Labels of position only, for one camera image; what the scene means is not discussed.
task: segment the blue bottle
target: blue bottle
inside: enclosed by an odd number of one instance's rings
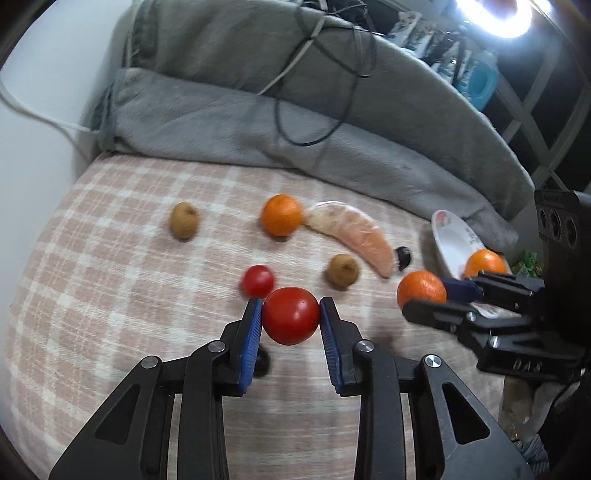
[[[496,55],[490,50],[485,50],[470,58],[466,71],[458,80],[457,89],[476,109],[481,111],[495,93],[498,82],[499,69],[496,66]]]

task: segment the peeled citrus segment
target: peeled citrus segment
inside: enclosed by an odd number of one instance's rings
[[[394,273],[394,252],[384,234],[361,210],[343,202],[321,202],[306,213],[306,225],[340,240],[383,277]]]

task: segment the tomato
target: tomato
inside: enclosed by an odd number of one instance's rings
[[[320,323],[318,301],[307,290],[279,288],[262,306],[262,325],[282,345],[296,345],[312,336]]]
[[[265,299],[275,287],[273,272],[265,265],[249,268],[242,277],[242,289],[249,297]]]

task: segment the brown kiwi fruit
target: brown kiwi fruit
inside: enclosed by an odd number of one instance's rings
[[[349,254],[335,255],[326,270],[326,277],[339,287],[350,287],[359,278],[359,264]]]
[[[187,202],[179,203],[170,215],[170,229],[173,235],[181,240],[191,238],[199,227],[199,213]]]

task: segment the checkered tablecloth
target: checkered tablecloth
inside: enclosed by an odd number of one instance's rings
[[[402,274],[384,280],[360,260],[360,280],[337,291],[323,276],[329,259],[346,252],[336,240],[300,228],[279,242],[261,231],[259,211],[277,193],[305,206],[350,203],[377,220],[392,247],[411,248],[409,271],[437,268],[427,221],[315,179],[127,156],[96,160],[40,236],[11,307],[4,392],[9,422],[3,427],[41,479],[141,358],[190,355],[242,316],[246,300],[238,283],[254,264],[268,265],[277,287],[332,296],[344,319],[399,355],[440,355],[496,414],[502,380],[477,372],[474,356],[453,336],[402,318],[395,298]],[[180,201],[201,216],[199,234],[189,242],[168,230]],[[265,334],[262,342],[273,358],[271,373],[255,380],[244,398],[224,400],[230,477],[352,478],[359,400],[335,394],[320,333],[293,347]]]

